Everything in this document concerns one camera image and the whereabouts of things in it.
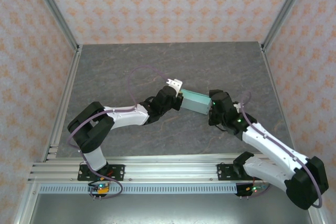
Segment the wall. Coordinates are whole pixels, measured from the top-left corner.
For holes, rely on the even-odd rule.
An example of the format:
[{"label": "wall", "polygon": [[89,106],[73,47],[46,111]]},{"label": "wall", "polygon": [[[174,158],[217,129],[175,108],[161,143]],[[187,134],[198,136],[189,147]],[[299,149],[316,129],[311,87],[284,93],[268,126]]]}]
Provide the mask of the wall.
[{"label": "wall", "polygon": [[294,144],[324,161],[336,220],[336,0],[297,0],[267,58]]},{"label": "wall", "polygon": [[56,0],[81,44],[263,42],[285,0]]},{"label": "wall", "polygon": [[72,55],[43,0],[0,0],[0,223],[42,158]]}]

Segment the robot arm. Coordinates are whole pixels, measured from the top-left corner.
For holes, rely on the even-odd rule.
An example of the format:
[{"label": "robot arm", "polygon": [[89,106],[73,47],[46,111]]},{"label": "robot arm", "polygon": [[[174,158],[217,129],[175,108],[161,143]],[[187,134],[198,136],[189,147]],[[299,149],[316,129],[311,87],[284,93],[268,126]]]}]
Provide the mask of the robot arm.
[{"label": "robot arm", "polygon": [[211,90],[209,96],[212,100],[209,125],[221,124],[229,134],[252,145],[276,164],[266,163],[252,153],[244,152],[234,160],[234,171],[238,175],[246,173],[279,187],[302,209],[308,209],[318,199],[313,181],[303,166],[312,174],[321,194],[329,188],[324,164],[319,158],[314,156],[308,159],[289,148],[267,132],[256,119],[246,114],[250,125],[240,113],[242,104],[232,102],[227,92]]},{"label": "robot arm", "polygon": [[93,119],[93,123],[85,124],[73,136],[93,170],[103,175],[105,173],[104,167],[108,163],[100,145],[111,130],[127,125],[150,124],[159,120],[170,109],[180,110],[183,100],[180,93],[182,81],[168,79],[167,84],[155,97],[149,97],[136,106],[111,108],[102,106],[100,102],[93,102],[69,123],[68,131],[72,133],[91,116],[107,112]]}]

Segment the gray marble floor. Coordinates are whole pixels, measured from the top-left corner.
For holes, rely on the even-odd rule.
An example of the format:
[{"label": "gray marble floor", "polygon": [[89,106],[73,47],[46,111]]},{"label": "gray marble floor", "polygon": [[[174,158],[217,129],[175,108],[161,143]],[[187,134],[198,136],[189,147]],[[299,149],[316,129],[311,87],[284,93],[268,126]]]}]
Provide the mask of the gray marble floor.
[{"label": "gray marble floor", "polygon": [[[210,89],[222,89],[237,100],[244,91],[252,91],[246,111],[292,146],[257,42],[85,45],[57,157],[79,156],[65,143],[69,135],[66,126],[92,101],[100,101],[104,106],[133,105],[126,89],[127,77],[141,65],[151,65],[171,79],[182,80],[184,89],[203,94]],[[131,79],[138,102],[156,95],[164,85],[149,69],[138,70]],[[258,152],[208,126],[207,120],[207,116],[193,111],[172,110],[156,123],[111,131],[102,150],[105,156]]]}]

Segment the black mounting plate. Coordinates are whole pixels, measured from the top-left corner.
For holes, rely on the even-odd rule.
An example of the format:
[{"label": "black mounting plate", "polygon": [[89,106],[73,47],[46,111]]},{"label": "black mounting plate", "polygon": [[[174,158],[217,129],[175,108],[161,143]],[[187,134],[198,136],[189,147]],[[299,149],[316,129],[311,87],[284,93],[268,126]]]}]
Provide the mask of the black mounting plate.
[{"label": "black mounting plate", "polygon": [[246,173],[238,175],[233,170],[233,164],[219,164],[217,165],[218,180],[253,180],[253,177],[248,176]]},{"label": "black mounting plate", "polygon": [[[107,171],[108,171],[107,173],[112,172],[109,177],[117,181],[124,180],[125,165],[110,165],[109,164]],[[98,179],[99,177],[93,174],[86,164],[79,166],[78,177],[77,177],[78,181],[96,181]]]}]

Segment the enclosure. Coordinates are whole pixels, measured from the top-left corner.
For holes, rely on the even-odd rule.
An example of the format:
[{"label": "enclosure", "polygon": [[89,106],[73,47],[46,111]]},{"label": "enclosure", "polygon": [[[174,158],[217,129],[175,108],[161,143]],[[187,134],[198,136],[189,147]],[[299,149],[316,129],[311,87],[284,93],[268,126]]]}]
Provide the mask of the enclosure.
[{"label": "enclosure", "polygon": [[[336,219],[336,0],[0,5],[1,223]],[[184,108],[144,127],[110,132],[102,151],[109,164],[125,165],[125,191],[101,202],[84,195],[86,184],[77,181],[82,159],[66,143],[67,126],[93,101],[132,105],[128,87],[137,102],[156,95],[165,82],[149,69],[134,72],[128,82],[143,65],[204,95],[222,89],[238,100],[250,90],[249,114],[289,147],[323,160],[330,186],[323,207],[296,208],[276,187],[239,200],[233,195],[237,181],[219,181],[216,165],[232,163],[244,151],[269,157]]]}]

